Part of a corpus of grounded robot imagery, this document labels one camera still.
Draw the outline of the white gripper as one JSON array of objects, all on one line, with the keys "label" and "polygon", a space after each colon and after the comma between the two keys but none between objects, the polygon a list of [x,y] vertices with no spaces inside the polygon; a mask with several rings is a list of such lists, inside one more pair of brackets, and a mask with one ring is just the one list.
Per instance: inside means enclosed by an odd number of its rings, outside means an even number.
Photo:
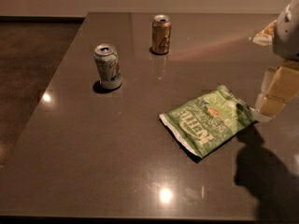
[{"label": "white gripper", "polygon": [[253,37],[253,43],[271,46],[285,59],[279,67],[269,67],[255,103],[256,118],[274,118],[299,93],[299,0],[291,2]]}]

